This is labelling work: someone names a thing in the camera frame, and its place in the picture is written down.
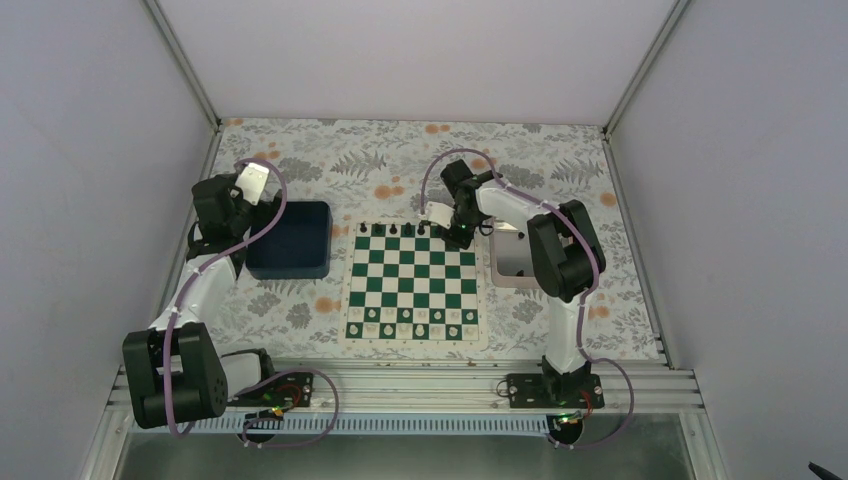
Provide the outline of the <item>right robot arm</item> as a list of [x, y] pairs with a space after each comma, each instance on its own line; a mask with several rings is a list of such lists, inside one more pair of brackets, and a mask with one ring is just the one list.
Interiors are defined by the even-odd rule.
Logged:
[[453, 205], [429, 202], [423, 212], [427, 221], [441, 228], [447, 245], [469, 248], [475, 230], [489, 218], [511, 225], [528, 240], [532, 273], [550, 300], [541, 391], [552, 406], [567, 406], [591, 374], [589, 361], [578, 348], [580, 308], [605, 268], [586, 207], [576, 200], [555, 205], [536, 199], [496, 173], [473, 174], [462, 160], [448, 164], [440, 178]]

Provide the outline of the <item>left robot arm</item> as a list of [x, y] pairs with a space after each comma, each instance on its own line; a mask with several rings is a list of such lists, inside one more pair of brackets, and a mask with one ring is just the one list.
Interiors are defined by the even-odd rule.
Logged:
[[192, 188], [197, 222], [176, 293], [144, 330], [122, 344], [129, 398], [136, 424], [167, 427], [182, 435], [198, 421], [221, 416], [239, 392], [255, 405], [278, 391], [268, 354], [244, 350], [220, 355], [207, 329], [235, 286], [257, 236], [255, 213], [278, 211], [284, 197], [261, 201], [270, 169], [255, 162], [239, 172], [203, 180]]

